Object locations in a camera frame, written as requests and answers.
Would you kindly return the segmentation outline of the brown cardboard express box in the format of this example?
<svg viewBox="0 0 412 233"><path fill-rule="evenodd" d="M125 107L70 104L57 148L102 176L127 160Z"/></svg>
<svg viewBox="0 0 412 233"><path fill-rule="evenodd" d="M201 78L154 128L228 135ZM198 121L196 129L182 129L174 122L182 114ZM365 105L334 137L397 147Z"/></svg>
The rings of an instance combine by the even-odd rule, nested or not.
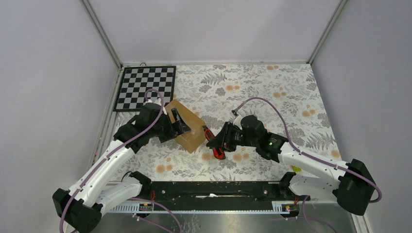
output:
<svg viewBox="0 0 412 233"><path fill-rule="evenodd" d="M167 113L171 114L172 123L176 121L172 115L172 109L174 108L177 109L183 122L190 128L190 132L177 136L175 141L188 153L193 153L206 139L203 129L206 123L178 100L172 100L165 107Z"/></svg>

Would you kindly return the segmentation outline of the red black utility knife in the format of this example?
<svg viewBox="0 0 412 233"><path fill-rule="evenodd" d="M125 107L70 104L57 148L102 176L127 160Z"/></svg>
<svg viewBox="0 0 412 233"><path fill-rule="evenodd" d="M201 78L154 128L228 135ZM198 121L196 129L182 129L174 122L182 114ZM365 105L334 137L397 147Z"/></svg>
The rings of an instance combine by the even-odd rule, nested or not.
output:
<svg viewBox="0 0 412 233"><path fill-rule="evenodd" d="M214 133L206 126L202 126L205 134L205 138L207 140L206 146L212 149L213 155L218 160L225 160L226 155L224 150L221 147L218 147L217 143L215 142L215 135Z"/></svg>

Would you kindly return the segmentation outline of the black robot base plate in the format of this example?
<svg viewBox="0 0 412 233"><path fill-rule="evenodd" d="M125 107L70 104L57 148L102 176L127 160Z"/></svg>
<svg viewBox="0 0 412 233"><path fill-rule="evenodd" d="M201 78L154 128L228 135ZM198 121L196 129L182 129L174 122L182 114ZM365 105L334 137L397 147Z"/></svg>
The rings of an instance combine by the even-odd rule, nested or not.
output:
<svg viewBox="0 0 412 233"><path fill-rule="evenodd" d="M137 195L177 212L288 212L304 196L279 182L150 182Z"/></svg>

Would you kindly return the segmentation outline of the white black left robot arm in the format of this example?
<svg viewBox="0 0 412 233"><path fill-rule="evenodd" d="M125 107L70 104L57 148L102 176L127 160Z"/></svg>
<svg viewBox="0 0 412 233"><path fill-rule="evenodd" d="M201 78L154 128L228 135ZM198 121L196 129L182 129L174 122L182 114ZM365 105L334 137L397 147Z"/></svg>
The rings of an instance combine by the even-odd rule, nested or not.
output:
<svg viewBox="0 0 412 233"><path fill-rule="evenodd" d="M104 214L124 201L153 198L151 179L137 171L119 184L105 187L114 173L151 138L157 137L163 143L190 131L177 108L167 111L159 103L145 103L138 115L119 127L104 154L79 181L67 190L55 191L52 199L60 217L59 231L63 232L68 224L80 233L89 233Z"/></svg>

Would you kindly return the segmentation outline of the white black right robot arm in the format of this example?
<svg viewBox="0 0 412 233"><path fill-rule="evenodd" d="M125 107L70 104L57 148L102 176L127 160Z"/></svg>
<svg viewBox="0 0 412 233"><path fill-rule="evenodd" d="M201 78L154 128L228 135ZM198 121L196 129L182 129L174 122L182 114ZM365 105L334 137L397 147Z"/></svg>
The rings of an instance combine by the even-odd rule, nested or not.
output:
<svg viewBox="0 0 412 233"><path fill-rule="evenodd" d="M266 160L292 165L312 174L307 177L287 172L279 181L279 195L285 200L295 196L337 202L346 211L362 216L372 200L375 182L363 162L328 160L321 155L308 156L291 140L267 131L254 115L226 122L221 131L208 140L207 147L234 152L238 146L252 147Z"/></svg>

